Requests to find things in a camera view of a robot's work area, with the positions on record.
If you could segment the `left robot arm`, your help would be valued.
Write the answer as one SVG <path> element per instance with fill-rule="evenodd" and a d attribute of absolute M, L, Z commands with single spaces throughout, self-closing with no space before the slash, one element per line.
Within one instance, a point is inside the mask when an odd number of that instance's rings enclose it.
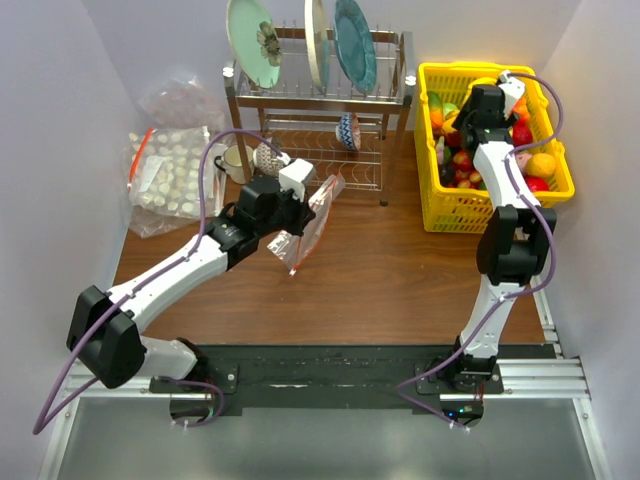
<path fill-rule="evenodd" d="M 300 236 L 315 217 L 308 179 L 256 176 L 182 249 L 109 291 L 96 286 L 78 297 L 67 346 L 105 387 L 136 376 L 171 377 L 185 392 L 210 379 L 208 357 L 185 339 L 163 341 L 144 331 L 195 287 L 254 254 L 262 238 L 281 230 Z"/>

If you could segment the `yellow banana bunch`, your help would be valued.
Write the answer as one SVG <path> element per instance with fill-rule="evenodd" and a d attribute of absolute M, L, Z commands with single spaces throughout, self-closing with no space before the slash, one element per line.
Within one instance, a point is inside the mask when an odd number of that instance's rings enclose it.
<path fill-rule="evenodd" d="M 451 135 L 459 131 L 465 122 L 466 115 L 459 110 L 449 112 L 442 123 L 441 132 L 443 135 Z"/>

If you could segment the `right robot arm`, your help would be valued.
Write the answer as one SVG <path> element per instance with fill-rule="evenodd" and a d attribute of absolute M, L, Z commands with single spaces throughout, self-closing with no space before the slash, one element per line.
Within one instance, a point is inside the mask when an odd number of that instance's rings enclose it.
<path fill-rule="evenodd" d="M 524 93 L 524 83 L 510 74 L 493 85 L 475 85 L 454 122 L 493 208 L 476 252 L 478 297 L 452 362 L 438 375 L 459 393 L 477 392 L 492 379 L 513 305 L 552 249 L 557 216 L 526 185 L 510 134 L 517 122 L 513 109 Z"/>

